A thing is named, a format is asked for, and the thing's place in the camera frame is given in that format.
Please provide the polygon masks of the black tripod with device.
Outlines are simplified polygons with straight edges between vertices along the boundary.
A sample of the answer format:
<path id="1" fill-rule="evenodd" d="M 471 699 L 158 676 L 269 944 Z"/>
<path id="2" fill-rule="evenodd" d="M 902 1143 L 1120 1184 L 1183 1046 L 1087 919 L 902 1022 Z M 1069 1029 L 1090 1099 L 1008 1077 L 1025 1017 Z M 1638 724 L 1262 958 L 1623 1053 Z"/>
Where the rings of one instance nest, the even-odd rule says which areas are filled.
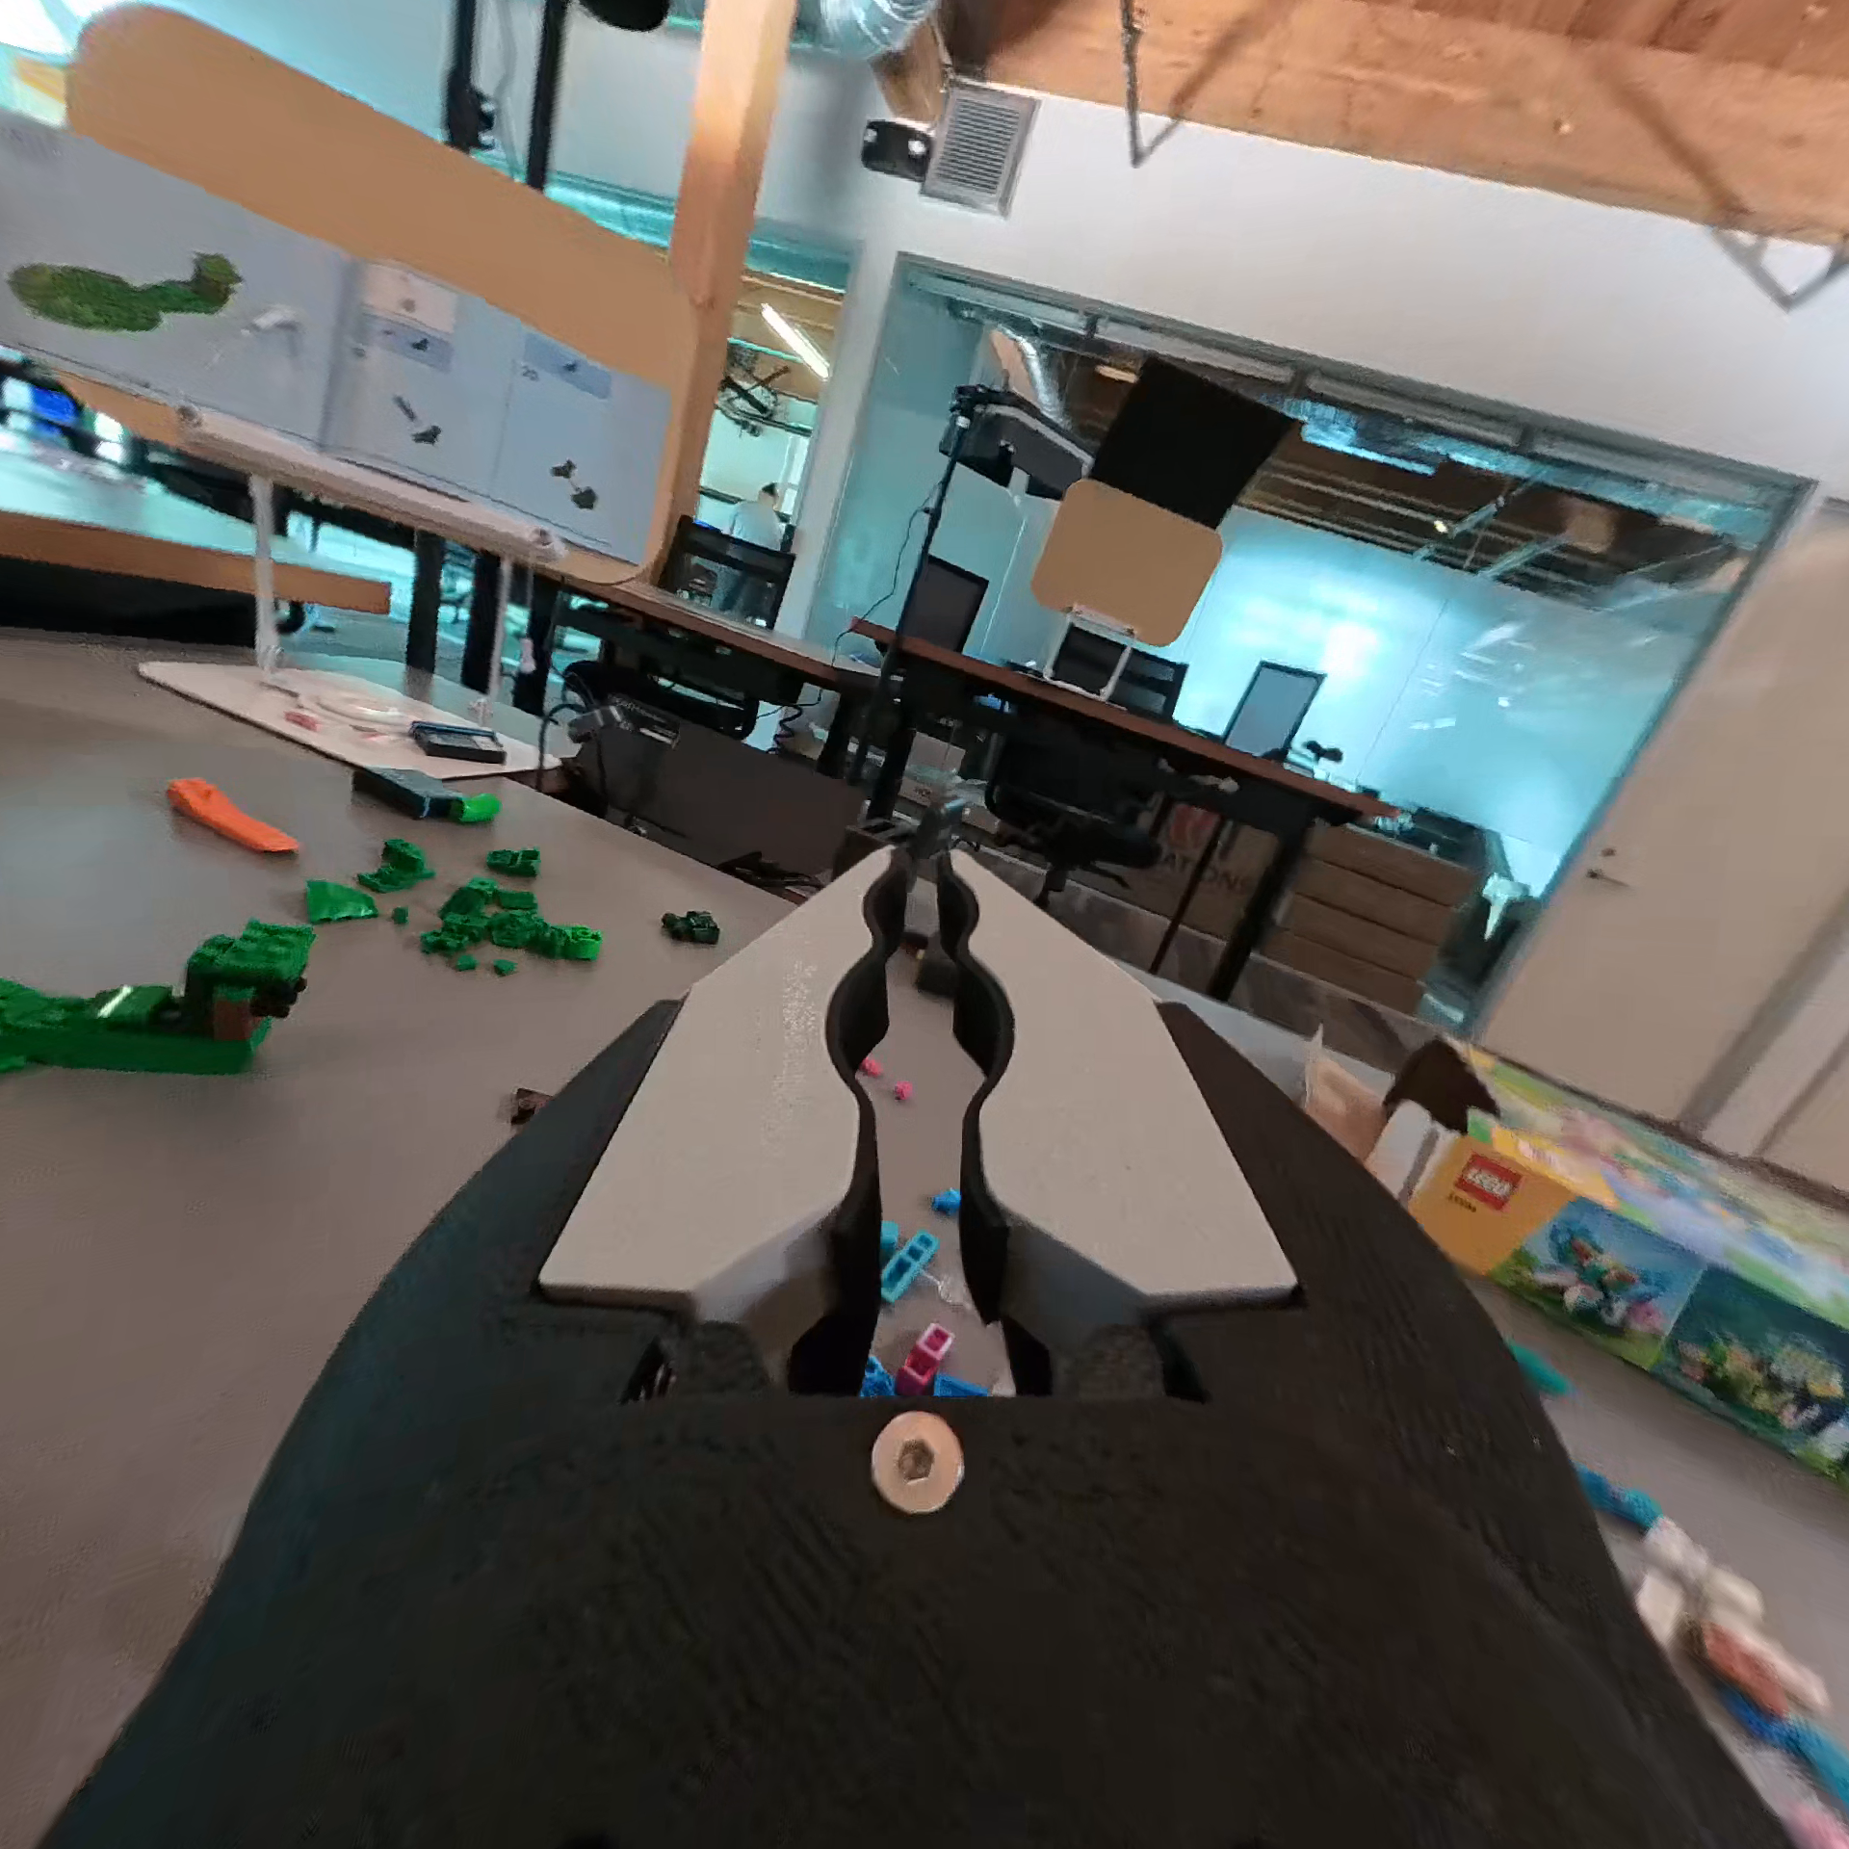
<path id="1" fill-rule="evenodd" d="M 1023 395 L 977 384 L 954 391 L 936 450 L 897 550 L 894 629 L 913 567 L 936 556 L 988 579 L 967 647 L 983 644 L 1018 561 L 1040 550 L 1058 502 L 1090 474 L 1093 456 Z"/>

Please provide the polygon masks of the black office chair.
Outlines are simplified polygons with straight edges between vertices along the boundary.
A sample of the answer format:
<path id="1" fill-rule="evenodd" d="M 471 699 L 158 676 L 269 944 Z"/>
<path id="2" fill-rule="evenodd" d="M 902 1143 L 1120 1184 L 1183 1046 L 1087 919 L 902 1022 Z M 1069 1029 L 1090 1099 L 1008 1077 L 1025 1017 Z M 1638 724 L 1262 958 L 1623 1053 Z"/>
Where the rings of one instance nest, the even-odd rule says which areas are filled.
<path id="1" fill-rule="evenodd" d="M 1142 796 L 1113 777 L 1109 766 L 1025 737 L 1010 737 L 998 749 L 983 804 L 996 823 L 996 842 L 1023 848 L 1043 865 L 1036 893 L 1041 910 L 1075 871 L 1120 881 L 1122 873 L 1156 868 L 1163 852 L 1141 823 Z"/>
<path id="2" fill-rule="evenodd" d="M 680 602 L 769 631 L 792 570 L 788 546 L 752 544 L 680 516 L 653 584 Z"/>

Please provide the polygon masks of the colourful toy set box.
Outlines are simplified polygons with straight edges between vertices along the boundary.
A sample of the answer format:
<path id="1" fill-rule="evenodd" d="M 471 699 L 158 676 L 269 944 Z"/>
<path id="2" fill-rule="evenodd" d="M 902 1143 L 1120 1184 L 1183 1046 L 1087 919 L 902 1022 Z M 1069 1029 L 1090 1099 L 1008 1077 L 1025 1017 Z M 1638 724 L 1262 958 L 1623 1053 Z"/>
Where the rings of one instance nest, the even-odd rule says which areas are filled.
<path id="1" fill-rule="evenodd" d="M 1845 1489 L 1845 1197 L 1482 1048 L 1429 1053 L 1462 1081 L 1462 1128 L 1415 1155 L 1405 1203 L 1452 1266 Z"/>

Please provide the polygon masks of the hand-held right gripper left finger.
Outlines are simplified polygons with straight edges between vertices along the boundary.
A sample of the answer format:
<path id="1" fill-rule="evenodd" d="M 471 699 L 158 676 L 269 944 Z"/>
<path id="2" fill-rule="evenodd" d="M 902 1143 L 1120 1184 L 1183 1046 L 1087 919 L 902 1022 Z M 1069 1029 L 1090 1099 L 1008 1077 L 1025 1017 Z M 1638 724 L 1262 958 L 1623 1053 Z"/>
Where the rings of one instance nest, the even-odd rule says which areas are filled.
<path id="1" fill-rule="evenodd" d="M 881 1312 L 881 1175 L 861 1065 L 882 1041 L 897 851 L 680 999 L 539 1271 L 546 1300 L 729 1326 L 798 1396 L 854 1396 Z"/>

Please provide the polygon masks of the stack of cardboard boxes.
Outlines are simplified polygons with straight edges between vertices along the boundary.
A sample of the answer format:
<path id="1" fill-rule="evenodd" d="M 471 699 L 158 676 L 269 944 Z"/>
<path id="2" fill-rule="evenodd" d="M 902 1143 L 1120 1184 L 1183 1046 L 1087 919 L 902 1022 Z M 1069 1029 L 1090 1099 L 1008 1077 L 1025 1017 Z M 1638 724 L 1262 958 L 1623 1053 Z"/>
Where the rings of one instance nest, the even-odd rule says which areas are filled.
<path id="1" fill-rule="evenodd" d="M 1149 873 L 1160 915 L 1151 966 L 1205 987 L 1252 908 L 1275 839 L 1200 811 L 1170 815 L 1172 842 Z M 1471 968 L 1492 919 L 1486 877 L 1359 825 L 1317 825 L 1271 903 L 1257 955 L 1413 1017 L 1444 968 Z"/>

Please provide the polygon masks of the orange brick separator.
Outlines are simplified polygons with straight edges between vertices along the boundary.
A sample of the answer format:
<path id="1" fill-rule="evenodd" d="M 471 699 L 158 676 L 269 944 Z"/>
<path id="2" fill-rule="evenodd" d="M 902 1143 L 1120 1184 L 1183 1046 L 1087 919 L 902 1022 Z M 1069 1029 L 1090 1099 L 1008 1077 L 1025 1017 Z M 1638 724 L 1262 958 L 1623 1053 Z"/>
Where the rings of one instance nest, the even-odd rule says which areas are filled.
<path id="1" fill-rule="evenodd" d="M 266 858 L 298 855 L 298 845 L 284 829 L 239 809 L 222 791 L 203 779 L 174 779 L 167 800 L 176 815 L 200 825 L 227 845 Z"/>

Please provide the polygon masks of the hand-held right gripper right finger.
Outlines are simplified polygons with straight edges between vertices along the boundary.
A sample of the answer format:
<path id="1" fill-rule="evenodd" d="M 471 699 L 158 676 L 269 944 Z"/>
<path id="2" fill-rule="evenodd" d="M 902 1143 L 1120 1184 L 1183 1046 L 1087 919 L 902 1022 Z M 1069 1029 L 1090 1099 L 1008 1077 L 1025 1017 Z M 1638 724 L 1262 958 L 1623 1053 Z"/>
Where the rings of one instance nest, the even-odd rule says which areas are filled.
<path id="1" fill-rule="evenodd" d="M 938 857 L 936 921 L 976 1074 L 960 1266 L 1005 1397 L 1051 1397 L 1097 1345 L 1202 1396 L 1183 1326 L 1293 1317 L 1301 1283 L 1163 1005 L 971 852 Z"/>

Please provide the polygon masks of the dark office desk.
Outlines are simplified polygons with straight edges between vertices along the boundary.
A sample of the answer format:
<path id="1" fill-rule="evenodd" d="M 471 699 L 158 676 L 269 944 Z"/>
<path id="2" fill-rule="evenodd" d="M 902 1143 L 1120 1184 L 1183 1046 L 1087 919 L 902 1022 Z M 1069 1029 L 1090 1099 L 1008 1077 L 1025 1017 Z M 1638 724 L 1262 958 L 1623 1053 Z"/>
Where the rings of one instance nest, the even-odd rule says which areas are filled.
<path id="1" fill-rule="evenodd" d="M 734 744 L 747 744 L 774 716 L 807 730 L 817 724 L 817 706 L 832 701 L 811 758 L 832 779 L 843 779 L 878 689 L 873 667 L 638 583 L 608 594 L 565 588 L 556 629 L 595 638 L 595 678 L 613 682 L 617 698 Z"/>

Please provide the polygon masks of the green brick tree model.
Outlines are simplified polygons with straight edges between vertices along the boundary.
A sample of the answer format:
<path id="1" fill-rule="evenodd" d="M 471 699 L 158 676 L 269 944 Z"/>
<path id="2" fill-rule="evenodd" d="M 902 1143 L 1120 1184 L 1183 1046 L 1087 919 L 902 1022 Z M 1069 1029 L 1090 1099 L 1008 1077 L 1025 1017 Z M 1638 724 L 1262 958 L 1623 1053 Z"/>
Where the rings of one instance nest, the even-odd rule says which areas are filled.
<path id="1" fill-rule="evenodd" d="M 183 981 L 87 998 L 2 983 L 2 1067 L 145 1076 L 239 1076 L 308 987 L 311 925 L 251 919 L 205 938 Z"/>

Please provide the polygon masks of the white wall vent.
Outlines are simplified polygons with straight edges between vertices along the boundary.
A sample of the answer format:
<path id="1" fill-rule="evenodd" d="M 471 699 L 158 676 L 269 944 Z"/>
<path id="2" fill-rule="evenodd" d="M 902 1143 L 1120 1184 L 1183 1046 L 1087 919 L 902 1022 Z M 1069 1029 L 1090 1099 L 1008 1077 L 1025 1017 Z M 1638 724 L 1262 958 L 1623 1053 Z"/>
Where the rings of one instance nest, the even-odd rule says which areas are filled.
<path id="1" fill-rule="evenodd" d="M 1005 218 L 1040 100 L 1030 91 L 955 79 L 921 181 L 929 201 Z"/>

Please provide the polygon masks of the brick instruction booklet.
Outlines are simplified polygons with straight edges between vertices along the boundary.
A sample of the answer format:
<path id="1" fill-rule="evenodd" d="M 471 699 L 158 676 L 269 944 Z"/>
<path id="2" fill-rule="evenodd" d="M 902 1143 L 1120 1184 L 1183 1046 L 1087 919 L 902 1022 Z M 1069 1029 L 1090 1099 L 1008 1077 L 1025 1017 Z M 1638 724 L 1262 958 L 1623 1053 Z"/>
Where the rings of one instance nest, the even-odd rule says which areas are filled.
<path id="1" fill-rule="evenodd" d="M 3 114 L 3 347 L 491 513 L 495 538 L 640 563 L 670 400 L 402 265 L 358 260 Z"/>

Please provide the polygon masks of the grey table with wooden edge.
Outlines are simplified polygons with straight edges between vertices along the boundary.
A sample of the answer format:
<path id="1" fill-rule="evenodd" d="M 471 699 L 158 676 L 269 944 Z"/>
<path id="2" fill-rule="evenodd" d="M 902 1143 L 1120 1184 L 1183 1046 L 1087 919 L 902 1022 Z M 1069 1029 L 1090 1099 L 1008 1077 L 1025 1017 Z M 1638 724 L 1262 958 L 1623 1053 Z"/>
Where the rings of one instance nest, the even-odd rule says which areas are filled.
<path id="1" fill-rule="evenodd" d="M 256 594 L 260 558 L 220 544 L 174 540 L 96 520 L 5 510 L 2 515 L 5 565 L 77 572 L 87 579 L 183 586 L 198 592 Z M 390 613 L 390 584 L 324 570 L 284 556 L 274 540 L 266 559 L 270 588 L 281 604 L 315 604 L 337 611 Z"/>

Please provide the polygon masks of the wooden support post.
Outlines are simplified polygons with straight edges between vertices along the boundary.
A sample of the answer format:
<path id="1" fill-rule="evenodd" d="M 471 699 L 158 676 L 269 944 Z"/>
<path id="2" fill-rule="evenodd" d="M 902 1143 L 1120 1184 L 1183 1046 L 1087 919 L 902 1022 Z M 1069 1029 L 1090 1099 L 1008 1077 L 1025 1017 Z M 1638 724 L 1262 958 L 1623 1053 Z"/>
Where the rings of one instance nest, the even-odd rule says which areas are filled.
<path id="1" fill-rule="evenodd" d="M 697 507 L 710 424 L 790 58 L 796 2 L 706 7 L 701 55 L 667 262 L 685 306 L 690 347 L 665 436 L 649 554 L 653 583 L 683 518 Z"/>

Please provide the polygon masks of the pile of loose green bricks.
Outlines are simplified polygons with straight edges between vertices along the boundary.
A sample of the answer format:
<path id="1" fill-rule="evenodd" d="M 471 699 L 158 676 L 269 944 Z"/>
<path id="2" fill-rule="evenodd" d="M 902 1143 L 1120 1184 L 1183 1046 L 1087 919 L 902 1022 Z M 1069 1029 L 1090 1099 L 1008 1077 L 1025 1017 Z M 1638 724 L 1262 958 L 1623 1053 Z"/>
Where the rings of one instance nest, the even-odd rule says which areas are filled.
<path id="1" fill-rule="evenodd" d="M 424 959 L 458 975 L 509 978 L 528 961 L 595 966 L 604 955 L 598 928 L 543 913 L 533 881 L 534 851 L 495 852 L 473 873 L 450 875 L 431 852 L 388 839 L 348 890 L 358 913 L 381 917 Z"/>

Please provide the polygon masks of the silver ventilation duct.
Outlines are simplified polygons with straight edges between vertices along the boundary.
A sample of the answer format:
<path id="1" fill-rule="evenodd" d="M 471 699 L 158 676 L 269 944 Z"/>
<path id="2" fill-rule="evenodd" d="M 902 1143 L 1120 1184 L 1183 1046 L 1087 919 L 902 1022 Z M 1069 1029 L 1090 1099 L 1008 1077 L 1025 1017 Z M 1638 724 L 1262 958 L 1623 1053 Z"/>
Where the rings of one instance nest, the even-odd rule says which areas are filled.
<path id="1" fill-rule="evenodd" d="M 941 2 L 798 2 L 794 26 L 803 45 L 873 62 L 903 52 L 938 10 Z"/>

